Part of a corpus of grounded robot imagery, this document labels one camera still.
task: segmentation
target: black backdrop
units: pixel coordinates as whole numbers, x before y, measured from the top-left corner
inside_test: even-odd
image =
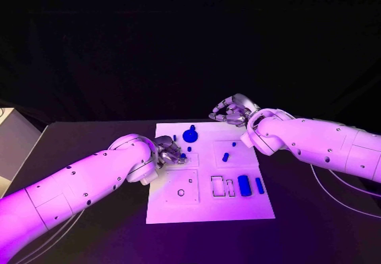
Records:
[[[0,106],[54,121],[206,118],[236,92],[261,108],[373,133],[376,1],[157,1],[1,11]]]

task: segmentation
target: cable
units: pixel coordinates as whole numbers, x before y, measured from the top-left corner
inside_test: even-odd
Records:
[[[54,244],[57,243],[57,241],[62,239],[62,237],[66,235],[66,233],[69,232],[69,230],[70,230],[70,228],[73,227],[73,224],[76,223],[76,221],[77,221],[77,219],[80,218],[80,215],[82,215],[82,213],[83,213],[83,211],[85,210],[82,210],[82,212],[79,213],[79,216],[76,217],[76,219],[75,219],[75,221],[73,221],[73,223],[70,224],[70,226],[69,226],[69,228],[67,228],[67,230],[64,231],[64,233],[62,234],[62,236],[59,237],[59,239],[53,242],[53,244],[24,263],[24,264],[27,264],[27,263],[30,263],[30,261],[31,260],[34,260],[49,249],[50,249],[50,247],[53,247],[54,246]],[[54,238],[54,236],[57,235],[57,233],[63,230],[63,228],[64,228],[64,226],[67,225],[67,223],[69,223],[69,221],[73,219],[73,217],[75,217],[76,215],[73,215],[70,218],[69,218],[69,220],[67,220],[67,222],[64,223],[64,225],[59,228],[59,230],[56,231],[56,233],[53,234],[53,236],[50,236],[50,238],[47,239],[47,241],[39,246],[39,248],[15,263],[15,264],[18,264],[31,254],[34,254],[36,253],[36,251],[37,250],[40,250],[41,249],[41,247],[49,243],[49,241]]]
[[[318,185],[320,185],[320,187],[321,187],[321,189],[323,189],[323,191],[327,193],[327,195],[330,196],[330,198],[342,205],[342,206],[344,206],[346,208],[349,208],[350,210],[353,210],[355,212],[357,212],[357,213],[362,213],[363,215],[366,215],[366,216],[372,216],[372,217],[376,217],[376,218],[381,218],[381,216],[376,216],[375,214],[370,214],[370,213],[365,213],[365,212],[362,212],[362,211],[359,211],[357,209],[355,209],[355,208],[350,208],[347,205],[344,205],[333,196],[331,196],[331,194],[326,191],[326,189],[324,189],[324,187],[323,187],[323,185],[321,185],[321,183],[320,183],[320,181],[318,181],[318,179],[317,179],[317,176],[316,176],[316,173],[314,173],[314,169],[313,169],[313,167],[311,167],[311,172],[313,172],[313,175],[314,175],[314,179],[316,179],[316,181],[317,181],[317,183],[318,183]]]
[[[334,177],[337,178],[337,180],[344,184],[347,185],[350,188],[353,188],[355,190],[360,191],[362,193],[366,193],[369,195],[373,195],[373,196],[378,196],[381,197],[381,194],[375,194],[373,192],[369,192],[369,191],[365,191],[362,189],[359,189],[357,187],[355,187],[353,185],[350,185],[346,181],[342,180],[342,178],[334,174],[334,172],[331,170],[329,170],[330,173],[334,175]]]

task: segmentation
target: robotic hand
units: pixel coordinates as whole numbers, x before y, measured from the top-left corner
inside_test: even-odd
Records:
[[[226,115],[217,114],[225,107]],[[262,154],[288,150],[300,161],[381,183],[381,136],[340,123],[294,118],[280,109],[259,109],[239,93],[222,100],[209,118],[245,126],[241,140]]]
[[[180,148],[168,136],[153,141],[129,134],[108,150],[67,165],[37,183],[0,200],[0,263],[47,230],[103,198],[122,181],[148,184],[155,168],[181,164]]]

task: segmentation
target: small blue piece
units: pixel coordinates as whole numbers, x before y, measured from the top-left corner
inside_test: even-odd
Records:
[[[184,139],[184,142],[193,143],[197,139],[199,135],[196,133],[196,127],[194,125],[190,126],[190,129],[184,131],[181,134],[181,138]]]
[[[256,182],[259,194],[264,194],[264,187],[262,187],[262,183],[259,181],[259,178],[255,178],[255,182]]]
[[[238,184],[239,184],[239,191],[242,196],[251,195],[249,183],[248,183],[248,176],[241,175],[238,176]]]
[[[222,161],[226,162],[228,161],[228,153],[223,154],[223,158]]]

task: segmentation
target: white board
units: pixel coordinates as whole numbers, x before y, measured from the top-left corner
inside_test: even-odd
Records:
[[[186,143],[183,132],[190,125],[196,127],[197,140]],[[239,140],[243,132],[245,128],[217,122],[155,125],[155,137],[176,135],[176,144],[190,161],[183,165],[166,164],[157,170],[158,178],[148,189],[147,224],[274,218],[255,152]],[[223,153],[229,153],[226,162]],[[241,175],[248,176],[249,196],[241,196]],[[258,193],[255,178],[261,180],[264,194]],[[212,187],[223,193],[220,182],[225,196],[213,196]]]

